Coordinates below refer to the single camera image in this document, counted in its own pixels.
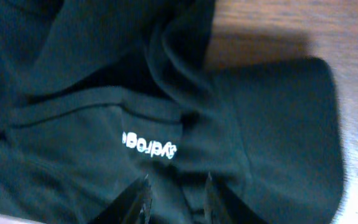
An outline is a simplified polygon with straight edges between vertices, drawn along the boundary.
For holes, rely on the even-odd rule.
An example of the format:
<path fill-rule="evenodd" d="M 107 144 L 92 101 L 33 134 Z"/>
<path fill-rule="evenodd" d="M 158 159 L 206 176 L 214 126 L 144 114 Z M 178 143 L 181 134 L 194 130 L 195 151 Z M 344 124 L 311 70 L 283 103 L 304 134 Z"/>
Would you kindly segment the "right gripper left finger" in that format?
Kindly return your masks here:
<path fill-rule="evenodd" d="M 149 176 L 139 177 L 88 224 L 149 224 L 152 190 Z"/>

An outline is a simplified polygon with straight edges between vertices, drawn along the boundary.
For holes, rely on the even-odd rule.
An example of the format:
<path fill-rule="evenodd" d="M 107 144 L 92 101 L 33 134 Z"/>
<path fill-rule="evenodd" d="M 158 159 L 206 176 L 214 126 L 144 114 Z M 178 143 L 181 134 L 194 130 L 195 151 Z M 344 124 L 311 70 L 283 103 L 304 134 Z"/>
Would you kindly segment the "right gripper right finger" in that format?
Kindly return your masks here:
<path fill-rule="evenodd" d="M 210 224 L 267 224 L 225 183 L 208 174 L 205 183 L 204 216 Z"/>

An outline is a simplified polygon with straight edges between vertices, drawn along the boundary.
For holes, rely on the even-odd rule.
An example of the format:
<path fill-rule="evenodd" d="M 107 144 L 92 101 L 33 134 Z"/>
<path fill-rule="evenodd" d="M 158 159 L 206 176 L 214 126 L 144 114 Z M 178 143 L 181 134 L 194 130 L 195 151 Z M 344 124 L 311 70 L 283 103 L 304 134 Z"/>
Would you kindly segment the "black t-shirt with logo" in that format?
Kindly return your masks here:
<path fill-rule="evenodd" d="M 330 223 L 344 188 L 318 58 L 207 71 L 214 1 L 0 1 L 0 213 L 88 223 L 147 179 L 149 223 Z"/>

